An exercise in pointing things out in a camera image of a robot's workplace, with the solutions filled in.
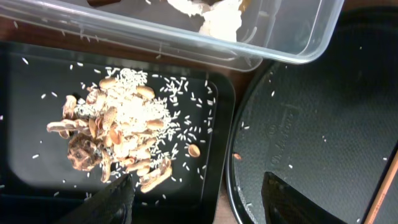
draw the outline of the plastic container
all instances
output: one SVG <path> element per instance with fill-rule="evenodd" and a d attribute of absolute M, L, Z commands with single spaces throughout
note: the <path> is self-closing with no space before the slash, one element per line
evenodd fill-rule
<path fill-rule="evenodd" d="M 251 0 L 236 43 L 200 35 L 203 18 L 189 18 L 167 0 L 121 0 L 101 7 L 91 7 L 86 0 L 0 0 L 0 14 L 91 41 L 250 71 L 262 58 L 300 64 L 319 57 L 343 1 Z"/>

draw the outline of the black tray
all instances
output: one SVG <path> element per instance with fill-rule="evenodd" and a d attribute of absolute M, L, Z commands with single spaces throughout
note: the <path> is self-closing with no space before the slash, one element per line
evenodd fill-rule
<path fill-rule="evenodd" d="M 60 205 L 69 203 L 68 209 L 58 211 L 57 214 L 62 215 L 81 204 L 86 192 L 95 194 L 106 186 L 100 181 L 99 167 L 90 172 L 89 178 L 87 172 L 74 170 L 66 157 L 68 141 L 61 139 L 58 134 L 47 133 L 45 127 L 47 123 L 60 119 L 66 95 L 74 94 L 85 98 L 87 91 L 81 89 L 80 82 L 87 86 L 91 86 L 91 82 L 98 84 L 107 75 L 106 66 L 128 67 L 147 72 L 147 85 L 155 90 L 157 97 L 162 98 L 170 95 L 170 93 L 159 93 L 160 88 L 165 86 L 164 78 L 187 78 L 188 93 L 184 92 L 178 96 L 179 105 L 176 107 L 168 101 L 168 109 L 171 116 L 174 112 L 181 111 L 177 119 L 181 131 L 187 127 L 184 124 L 184 117 L 190 115 L 191 126 L 198 126 L 197 141 L 193 143 L 201 149 L 201 156 L 198 159 L 185 157 L 187 153 L 184 149 L 185 142 L 177 140 L 179 132 L 174 135 L 171 142 L 165 139 L 165 146 L 159 145 L 162 151 L 171 153 L 174 144 L 178 143 L 177 160 L 172 163 L 172 176 L 177 181 L 174 182 L 169 178 L 148 194 L 142 194 L 137 190 L 133 222 L 211 223 L 213 221 L 234 107 L 234 90 L 226 77 L 217 73 L 170 65 L 10 42 L 0 43 L 0 57 L 2 58 L 0 114 L 4 115 L 4 120 L 0 122 L 2 137 L 0 185 L 6 186 L 0 190 L 3 204 L 12 200 L 15 203 L 18 199 L 20 213 L 24 214 L 28 211 L 23 211 L 22 201 L 28 204 L 42 198 L 43 200 L 39 201 L 46 208 L 51 203 L 59 202 Z M 25 58 L 29 64 L 27 65 L 22 58 Z M 78 66 L 77 62 L 83 63 L 83 66 Z M 152 74 L 159 74 L 162 77 L 155 78 Z M 205 82 L 213 93 L 208 93 Z M 191 92 L 194 92 L 195 98 L 202 99 L 203 108 L 197 108 L 195 104 L 198 102 L 190 100 Z M 213 101 L 214 98 L 216 104 L 208 105 L 207 100 Z M 212 110 L 213 118 L 210 127 L 203 122 L 208 119 L 209 110 Z M 211 134 L 207 133 L 208 128 L 213 128 Z M 200 143 L 200 140 L 205 140 L 206 143 Z M 34 154 L 40 154 L 40 157 L 32 159 Z M 190 171 L 182 167 L 184 162 L 187 162 Z M 133 179 L 137 181 L 138 177 L 133 174 Z M 53 197 L 55 192 L 60 192 L 57 197 Z M 0 211 L 2 215 L 6 214 L 4 211 L 3 209 Z M 43 223 L 57 218 L 59 216 L 52 215 L 44 219 L 41 217 L 36 221 Z"/>
<path fill-rule="evenodd" d="M 352 12 L 316 61 L 274 63 L 257 74 L 234 120 L 226 161 L 239 223 L 266 222 L 265 171 L 344 222 L 364 221 L 396 153 L 397 40 L 396 8 Z M 375 223 L 395 223 L 397 207 L 396 177 Z"/>

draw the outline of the pile of nuts and rice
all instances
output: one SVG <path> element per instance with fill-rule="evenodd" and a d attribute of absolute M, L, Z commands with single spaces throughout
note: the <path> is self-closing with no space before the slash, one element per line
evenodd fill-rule
<path fill-rule="evenodd" d="M 155 98 L 145 86 L 145 75 L 123 72 L 107 77 L 99 85 L 88 87 L 86 100 L 68 95 L 62 120 L 47 125 L 48 132 L 58 132 L 68 144 L 68 159 L 74 169 L 90 171 L 102 166 L 101 181 L 110 182 L 111 164 L 118 162 L 125 172 L 137 171 L 141 192 L 146 193 L 172 175 L 172 158 L 151 160 L 150 147 L 159 136 L 173 135 L 167 99 Z M 191 145 L 191 155 L 199 148 Z"/>

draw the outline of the wooden table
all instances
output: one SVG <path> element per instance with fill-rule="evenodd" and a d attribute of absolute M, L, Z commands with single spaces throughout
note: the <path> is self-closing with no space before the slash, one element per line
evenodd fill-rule
<path fill-rule="evenodd" d="M 346 0 L 343 10 L 352 10 L 359 7 L 368 6 L 398 6 L 398 0 Z M 166 63 L 181 65 L 184 67 L 199 68 L 222 73 L 230 78 L 236 92 L 236 105 L 238 106 L 246 88 L 253 78 L 256 71 L 242 73 L 231 71 L 225 68 L 218 68 L 210 65 L 202 65 L 195 62 L 189 62 L 178 58 L 162 56 L 156 59 L 156 54 L 144 52 L 141 50 L 132 50 L 106 42 L 81 40 L 79 36 L 66 34 L 63 36 L 57 30 L 50 30 L 43 27 L 37 27 L 30 24 L 18 22 L 18 29 L 15 28 L 12 20 L 0 17 L 0 40 L 11 40 L 28 44 L 43 45 L 46 47 L 55 47 L 67 50 L 76 50 L 100 54 L 110 57 L 128 58 L 131 60 L 141 60 L 146 62 Z M 226 193 L 225 180 L 221 185 L 220 198 L 218 200 L 215 223 L 236 223 L 235 217 L 229 206 Z"/>

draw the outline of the brown pencil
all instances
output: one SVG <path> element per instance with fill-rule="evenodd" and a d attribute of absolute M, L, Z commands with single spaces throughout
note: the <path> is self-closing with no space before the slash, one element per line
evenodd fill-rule
<path fill-rule="evenodd" d="M 365 224 L 373 224 L 376 219 L 377 213 L 383 203 L 384 197 L 387 194 L 388 189 L 390 188 L 391 182 L 394 179 L 398 170 L 398 153 L 394 156 L 394 160 L 391 163 L 390 168 L 387 171 L 386 177 L 383 180 L 383 183 L 380 186 L 379 192 L 376 195 L 376 198 L 373 201 L 372 207 L 368 213 L 368 216 L 365 219 Z"/>

